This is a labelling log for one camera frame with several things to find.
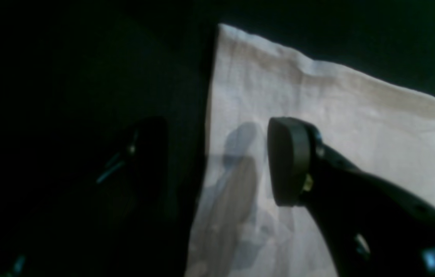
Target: towel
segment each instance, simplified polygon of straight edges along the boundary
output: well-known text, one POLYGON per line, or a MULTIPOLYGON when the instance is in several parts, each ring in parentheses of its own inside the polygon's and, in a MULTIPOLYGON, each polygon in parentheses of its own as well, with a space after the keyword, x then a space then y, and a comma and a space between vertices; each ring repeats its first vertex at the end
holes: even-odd
POLYGON ((435 206, 434 97, 220 25, 186 276, 336 276, 308 211, 274 203, 266 134, 275 116, 315 124, 360 169, 435 206))

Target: black fabric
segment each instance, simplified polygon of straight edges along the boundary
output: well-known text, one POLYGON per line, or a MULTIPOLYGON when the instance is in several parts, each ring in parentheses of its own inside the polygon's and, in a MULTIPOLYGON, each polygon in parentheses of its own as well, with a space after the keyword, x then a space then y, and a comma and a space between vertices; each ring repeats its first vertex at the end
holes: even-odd
POLYGON ((158 216, 179 228, 161 263, 181 275, 219 22, 435 96, 432 0, 2 0, 0 238, 75 186, 121 130, 159 115, 169 156, 158 216))

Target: dark green background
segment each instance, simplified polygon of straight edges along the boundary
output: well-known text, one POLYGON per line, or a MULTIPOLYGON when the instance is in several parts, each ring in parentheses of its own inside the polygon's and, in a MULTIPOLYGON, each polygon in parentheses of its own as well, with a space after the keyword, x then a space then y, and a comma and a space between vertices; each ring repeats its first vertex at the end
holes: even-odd
MULTIPOLYGON (((435 96, 434 0, 0 1, 0 237, 37 235, 25 227, 37 225, 28 223, 32 207, 74 189, 123 128, 161 115, 170 136, 168 191, 147 211, 158 223, 138 248, 161 249, 157 270, 182 275, 219 22, 435 96)), ((74 199, 67 214, 88 207, 74 199)), ((47 224, 71 226, 60 215, 47 224)), ((110 251, 103 241, 116 235, 80 226, 96 229, 98 249, 110 251)), ((63 230, 38 239, 61 240, 63 249, 16 239, 18 251, 39 257, 36 273, 104 272, 93 243, 79 247, 86 231, 63 230)))

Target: white cloth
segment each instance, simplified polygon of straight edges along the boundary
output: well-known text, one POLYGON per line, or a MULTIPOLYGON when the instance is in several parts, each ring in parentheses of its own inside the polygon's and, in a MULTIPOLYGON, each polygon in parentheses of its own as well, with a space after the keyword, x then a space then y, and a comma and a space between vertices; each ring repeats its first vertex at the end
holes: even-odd
POLYGON ((435 98, 220 25, 207 106, 207 170, 186 276, 336 276, 306 209, 278 208, 270 117, 315 124, 367 172, 435 206, 435 98))

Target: dark background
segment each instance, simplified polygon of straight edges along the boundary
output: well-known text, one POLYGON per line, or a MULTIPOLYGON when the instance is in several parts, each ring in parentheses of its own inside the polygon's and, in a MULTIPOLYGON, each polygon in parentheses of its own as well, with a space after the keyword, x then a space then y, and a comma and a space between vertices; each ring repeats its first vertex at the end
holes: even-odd
POLYGON ((2 0, 0 245, 26 275, 106 275, 128 220, 145 230, 126 243, 147 254, 134 272, 183 274, 220 22, 435 96, 433 0, 2 0), (153 115, 168 122, 167 189, 126 216, 126 185, 86 180, 153 115))

